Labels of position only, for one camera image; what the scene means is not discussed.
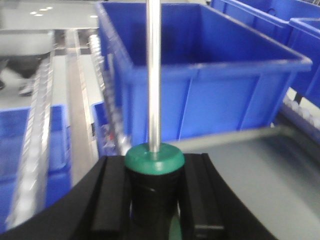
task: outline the blue plastic crate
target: blue plastic crate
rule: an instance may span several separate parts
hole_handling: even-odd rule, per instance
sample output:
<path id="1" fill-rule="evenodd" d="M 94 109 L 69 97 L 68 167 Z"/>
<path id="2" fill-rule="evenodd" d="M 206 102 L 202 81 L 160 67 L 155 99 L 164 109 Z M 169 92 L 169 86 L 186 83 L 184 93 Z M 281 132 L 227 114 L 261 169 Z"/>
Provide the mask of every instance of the blue plastic crate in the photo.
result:
<path id="1" fill-rule="evenodd" d="M 319 18 L 320 7 L 301 0 L 212 0 L 211 6 L 287 44 L 291 18 Z"/>
<path id="2" fill-rule="evenodd" d="M 6 230 L 28 115 L 28 107 L 0 111 L 0 233 Z M 51 108 L 49 146 L 46 207 L 71 188 L 69 138 L 63 105 Z"/>
<path id="3" fill-rule="evenodd" d="M 311 58 L 310 72 L 297 74 L 292 88 L 320 107 L 320 20 L 292 19 L 293 27 L 288 46 Z"/>
<path id="4" fill-rule="evenodd" d="M 132 145 L 147 140 L 146 5 L 98 3 L 116 104 Z M 311 61 L 199 4 L 162 5 L 162 140 L 268 126 Z"/>
<path id="5" fill-rule="evenodd" d="M 104 102 L 98 102 L 91 106 L 92 115 L 94 119 L 94 130 L 96 136 L 96 144 L 98 148 L 99 157 L 113 156 L 116 154 L 113 142 L 107 144 L 105 126 L 109 124 L 106 118 L 106 110 Z"/>

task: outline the green ring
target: green ring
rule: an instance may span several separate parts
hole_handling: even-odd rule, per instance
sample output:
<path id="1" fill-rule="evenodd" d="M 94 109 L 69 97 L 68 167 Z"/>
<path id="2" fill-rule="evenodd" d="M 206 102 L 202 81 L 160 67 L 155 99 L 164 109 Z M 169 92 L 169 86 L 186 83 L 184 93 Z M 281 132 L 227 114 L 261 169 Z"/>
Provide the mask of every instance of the green ring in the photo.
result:
<path id="1" fill-rule="evenodd" d="M 137 173 L 164 175 L 174 172 L 185 164 L 181 150 L 161 143 L 159 152 L 150 152 L 147 143 L 132 147 L 125 155 L 125 166 Z"/>

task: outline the chrome rod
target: chrome rod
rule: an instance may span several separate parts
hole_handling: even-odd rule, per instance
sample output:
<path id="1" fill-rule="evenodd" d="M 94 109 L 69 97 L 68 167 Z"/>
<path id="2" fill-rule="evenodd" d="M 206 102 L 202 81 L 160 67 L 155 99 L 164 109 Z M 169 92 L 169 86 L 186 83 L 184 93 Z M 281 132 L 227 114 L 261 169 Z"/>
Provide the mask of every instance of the chrome rod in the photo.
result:
<path id="1" fill-rule="evenodd" d="M 148 68 L 149 151 L 160 151 L 161 143 L 161 1 L 146 0 L 146 55 Z"/>
<path id="2" fill-rule="evenodd" d="M 43 59 L 35 76 L 7 228 L 14 228 L 45 207 L 53 83 L 53 53 Z"/>

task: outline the metal rod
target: metal rod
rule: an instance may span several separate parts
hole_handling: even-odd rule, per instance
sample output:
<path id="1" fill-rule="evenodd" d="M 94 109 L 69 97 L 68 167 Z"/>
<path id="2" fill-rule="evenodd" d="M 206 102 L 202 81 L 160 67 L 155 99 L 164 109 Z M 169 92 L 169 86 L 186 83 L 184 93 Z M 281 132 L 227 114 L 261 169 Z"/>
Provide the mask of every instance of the metal rod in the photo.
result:
<path id="1" fill-rule="evenodd" d="M 160 151 L 161 143 L 161 1 L 146 0 L 146 45 L 148 68 L 149 151 Z"/>

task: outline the gray metal tray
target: gray metal tray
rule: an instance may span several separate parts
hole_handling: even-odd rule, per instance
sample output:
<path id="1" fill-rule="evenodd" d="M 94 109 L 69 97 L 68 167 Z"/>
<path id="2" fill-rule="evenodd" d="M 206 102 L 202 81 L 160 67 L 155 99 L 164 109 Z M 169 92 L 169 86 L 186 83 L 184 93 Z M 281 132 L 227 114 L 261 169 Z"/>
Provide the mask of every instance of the gray metal tray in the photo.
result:
<path id="1" fill-rule="evenodd" d="M 53 49 L 52 30 L 0 30 L 0 58 L 37 56 Z"/>
<path id="2" fill-rule="evenodd" d="M 279 240 L 320 239 L 320 145 L 277 126 L 173 142 L 208 153 L 227 184 Z"/>

